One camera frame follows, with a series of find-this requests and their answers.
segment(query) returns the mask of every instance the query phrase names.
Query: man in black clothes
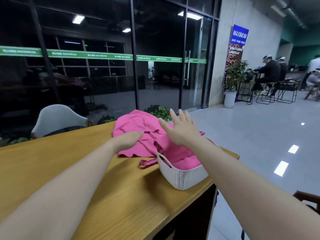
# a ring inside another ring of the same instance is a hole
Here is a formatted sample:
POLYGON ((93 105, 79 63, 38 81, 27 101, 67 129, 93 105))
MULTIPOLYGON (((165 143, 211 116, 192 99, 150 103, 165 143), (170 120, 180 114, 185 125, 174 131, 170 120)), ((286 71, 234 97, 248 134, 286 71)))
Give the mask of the man in black clothes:
MULTIPOLYGON (((286 78, 286 74, 288 72, 288 65, 285 63, 285 57, 279 57, 277 62, 280 65, 280 78, 279 81, 284 81, 286 78)), ((278 91, 278 84, 274 85, 272 90, 271 96, 275 96, 276 92, 278 91)))
POLYGON ((272 59, 271 55, 263 57, 263 63, 266 65, 262 68, 254 70, 255 72, 264 73, 264 77, 255 79, 252 90, 255 92, 262 91, 262 94, 268 94, 267 90, 263 90, 262 83, 278 82, 280 78, 280 65, 272 59))

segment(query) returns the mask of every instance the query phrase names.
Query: hat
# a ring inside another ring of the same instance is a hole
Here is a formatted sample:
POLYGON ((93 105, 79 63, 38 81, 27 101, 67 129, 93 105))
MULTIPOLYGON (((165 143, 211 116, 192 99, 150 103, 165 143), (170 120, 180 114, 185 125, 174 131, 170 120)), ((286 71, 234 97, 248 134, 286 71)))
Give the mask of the hat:
POLYGON ((271 59, 272 59, 272 56, 271 56, 271 55, 264 56, 264 57, 262 58, 262 60, 267 59, 267 58, 271 58, 271 59))
POLYGON ((277 61, 279 61, 279 60, 284 60, 285 59, 285 57, 279 57, 278 59, 277 59, 277 61))

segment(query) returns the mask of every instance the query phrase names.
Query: hand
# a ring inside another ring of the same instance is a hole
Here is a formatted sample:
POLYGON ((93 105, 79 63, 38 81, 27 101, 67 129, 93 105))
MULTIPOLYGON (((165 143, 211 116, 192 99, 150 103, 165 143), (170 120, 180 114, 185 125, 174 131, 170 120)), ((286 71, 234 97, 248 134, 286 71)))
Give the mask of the hand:
POLYGON ((178 119, 172 109, 170 109, 170 115, 173 121, 174 129, 172 129, 168 123, 161 118, 159 118, 159 124, 175 144, 178 146, 189 147, 194 140, 201 138, 201 135, 191 119, 188 111, 183 113, 182 110, 179 109, 180 119, 178 119))
POLYGON ((114 148, 114 153, 116 154, 120 151, 132 148, 143 136, 143 133, 143 131, 127 132, 121 136, 116 136, 110 139, 110 142, 114 148))

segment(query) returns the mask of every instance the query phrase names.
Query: white plastic basket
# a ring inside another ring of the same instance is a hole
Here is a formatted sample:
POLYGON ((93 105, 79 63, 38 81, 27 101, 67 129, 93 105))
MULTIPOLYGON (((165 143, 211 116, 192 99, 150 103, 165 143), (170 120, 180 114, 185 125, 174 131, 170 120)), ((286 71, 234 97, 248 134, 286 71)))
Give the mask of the white plastic basket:
MULTIPOLYGON (((214 145, 216 145, 212 140, 210 140, 209 138, 207 139, 214 145)), ((202 180, 208 177, 208 173, 203 165, 190 170, 180 170, 175 168, 165 156, 158 152, 157 160, 162 175, 177 190, 186 190, 196 185, 197 183, 200 183, 202 180), (171 168, 167 164, 165 164, 165 162, 160 157, 166 160, 171 168)))

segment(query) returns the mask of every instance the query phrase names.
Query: poster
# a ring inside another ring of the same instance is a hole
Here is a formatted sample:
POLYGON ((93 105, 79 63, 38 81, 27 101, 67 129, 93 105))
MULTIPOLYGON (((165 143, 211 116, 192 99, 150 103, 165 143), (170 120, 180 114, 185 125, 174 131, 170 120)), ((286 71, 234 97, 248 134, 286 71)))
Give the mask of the poster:
POLYGON ((249 33, 249 29, 240 27, 238 25, 233 26, 233 29, 231 32, 231 37, 230 37, 230 42, 229 42, 229 47, 228 47, 228 53, 226 56, 226 65, 224 68, 223 93, 227 89, 226 71, 227 71, 228 67, 231 64, 233 64, 235 61, 241 60, 243 48, 246 44, 248 33, 249 33))

